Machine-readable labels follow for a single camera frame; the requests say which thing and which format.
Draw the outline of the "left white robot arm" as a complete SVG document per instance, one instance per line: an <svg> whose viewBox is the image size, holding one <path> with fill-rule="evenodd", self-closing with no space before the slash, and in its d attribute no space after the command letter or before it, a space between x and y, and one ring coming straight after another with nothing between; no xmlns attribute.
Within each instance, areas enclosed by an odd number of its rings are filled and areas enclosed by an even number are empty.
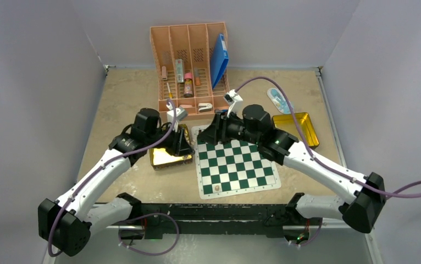
<svg viewBox="0 0 421 264"><path fill-rule="evenodd" d="M44 199L38 207L38 233L48 242L48 253L75 256L90 237L111 224L134 225L145 218L142 202L122 193L113 201L94 207L99 197L149 149L165 149L171 156L193 155L179 121L187 117L184 108L169 106L168 121L162 123L155 109L143 108L109 144L96 165L73 187L54 201Z"/></svg>

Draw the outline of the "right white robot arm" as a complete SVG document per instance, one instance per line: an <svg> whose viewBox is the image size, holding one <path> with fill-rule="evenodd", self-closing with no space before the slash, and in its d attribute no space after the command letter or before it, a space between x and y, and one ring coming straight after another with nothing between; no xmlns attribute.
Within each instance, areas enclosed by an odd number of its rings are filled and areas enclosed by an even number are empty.
<svg viewBox="0 0 421 264"><path fill-rule="evenodd" d="M197 140L212 145L233 140L254 144L262 157L302 172L334 192L333 196L296 194L286 209L291 223L299 224L306 218L340 219L368 234L386 203L382 176L374 172L366 176L315 153L297 137L276 128L270 114L258 104L245 107L242 117L215 114L211 124L197 134Z"/></svg>

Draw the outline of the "green white chess board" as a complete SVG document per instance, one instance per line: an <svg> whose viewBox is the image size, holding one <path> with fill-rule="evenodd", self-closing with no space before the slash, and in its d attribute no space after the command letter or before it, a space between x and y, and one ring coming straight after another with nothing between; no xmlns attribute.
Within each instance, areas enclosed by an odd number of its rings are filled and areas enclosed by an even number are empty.
<svg viewBox="0 0 421 264"><path fill-rule="evenodd" d="M200 199L221 204L275 204L289 191L285 169L262 157L255 144L233 140L211 145L197 141L206 125L191 128ZM214 186L220 185L220 192Z"/></svg>

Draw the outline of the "left gold tin tray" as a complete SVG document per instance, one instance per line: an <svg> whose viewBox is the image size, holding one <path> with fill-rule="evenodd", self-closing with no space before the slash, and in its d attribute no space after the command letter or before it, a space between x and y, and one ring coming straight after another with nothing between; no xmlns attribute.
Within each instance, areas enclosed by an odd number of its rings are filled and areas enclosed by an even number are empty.
<svg viewBox="0 0 421 264"><path fill-rule="evenodd" d="M170 167L190 164L193 161L193 155L186 155L186 156L172 156L169 155L165 148L163 147L163 143L160 143L158 145L159 147L150 149L149 151L149 157L150 157L150 163L154 170L161 170L166 169Z"/></svg>

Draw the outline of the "white stapler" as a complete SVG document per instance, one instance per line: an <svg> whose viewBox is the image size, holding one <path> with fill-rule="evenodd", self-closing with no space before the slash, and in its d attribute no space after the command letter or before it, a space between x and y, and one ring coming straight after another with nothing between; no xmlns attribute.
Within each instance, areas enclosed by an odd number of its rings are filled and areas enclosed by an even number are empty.
<svg viewBox="0 0 421 264"><path fill-rule="evenodd" d="M198 113L205 113L213 110L213 105L211 103L199 103L197 107Z"/></svg>

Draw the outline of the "brown bottle pink cap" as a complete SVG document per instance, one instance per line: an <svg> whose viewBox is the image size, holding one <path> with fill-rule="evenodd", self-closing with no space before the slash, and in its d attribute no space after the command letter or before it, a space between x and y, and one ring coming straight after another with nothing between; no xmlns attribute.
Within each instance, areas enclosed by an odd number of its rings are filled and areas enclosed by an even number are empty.
<svg viewBox="0 0 421 264"><path fill-rule="evenodd" d="M190 98L193 95L193 75L191 72L185 73L184 75L184 97Z"/></svg>

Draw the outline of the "blue white packaged item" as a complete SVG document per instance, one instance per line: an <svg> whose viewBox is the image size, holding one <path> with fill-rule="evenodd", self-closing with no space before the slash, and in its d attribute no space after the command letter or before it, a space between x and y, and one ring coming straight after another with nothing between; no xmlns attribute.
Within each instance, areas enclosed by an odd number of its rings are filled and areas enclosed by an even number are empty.
<svg viewBox="0 0 421 264"><path fill-rule="evenodd" d="M285 100L279 89L272 87L267 90L267 96L272 101L277 110L282 114L291 114L295 108L291 101Z"/></svg>

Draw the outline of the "blue folder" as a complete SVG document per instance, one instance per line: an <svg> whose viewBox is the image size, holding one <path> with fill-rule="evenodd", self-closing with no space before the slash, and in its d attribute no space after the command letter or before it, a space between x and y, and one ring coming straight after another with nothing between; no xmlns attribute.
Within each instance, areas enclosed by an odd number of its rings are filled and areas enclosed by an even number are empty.
<svg viewBox="0 0 421 264"><path fill-rule="evenodd" d="M224 34L220 33L216 39L213 54L210 58L210 80L212 82L212 90L214 90L218 82L223 77L229 62L229 54Z"/></svg>

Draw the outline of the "white green box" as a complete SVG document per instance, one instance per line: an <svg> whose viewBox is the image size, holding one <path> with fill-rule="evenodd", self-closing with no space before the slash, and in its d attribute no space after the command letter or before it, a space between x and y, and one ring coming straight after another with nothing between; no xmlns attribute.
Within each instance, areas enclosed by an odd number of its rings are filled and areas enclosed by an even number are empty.
<svg viewBox="0 0 421 264"><path fill-rule="evenodd" d="M185 82L184 80L184 61L182 59L175 60L175 76L176 82L182 84Z"/></svg>

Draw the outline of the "pink desk organizer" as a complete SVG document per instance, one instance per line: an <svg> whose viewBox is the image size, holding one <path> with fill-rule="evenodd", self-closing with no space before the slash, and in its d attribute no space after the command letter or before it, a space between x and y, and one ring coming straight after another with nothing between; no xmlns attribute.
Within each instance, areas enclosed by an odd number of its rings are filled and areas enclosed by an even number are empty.
<svg viewBox="0 0 421 264"><path fill-rule="evenodd" d="M217 41L228 38L224 22L153 26L150 43L158 74L158 111L167 118L167 100L188 112L189 120L227 110L226 74L216 81L212 57Z"/></svg>

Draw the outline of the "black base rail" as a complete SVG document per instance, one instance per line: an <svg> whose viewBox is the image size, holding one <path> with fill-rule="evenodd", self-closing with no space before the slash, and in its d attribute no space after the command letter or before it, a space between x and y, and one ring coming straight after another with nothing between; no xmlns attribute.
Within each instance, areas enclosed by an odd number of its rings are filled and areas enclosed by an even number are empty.
<svg viewBox="0 0 421 264"><path fill-rule="evenodd" d="M125 219L145 225L146 239L164 234L263 235L296 239L320 218L304 218L288 204L143 203Z"/></svg>

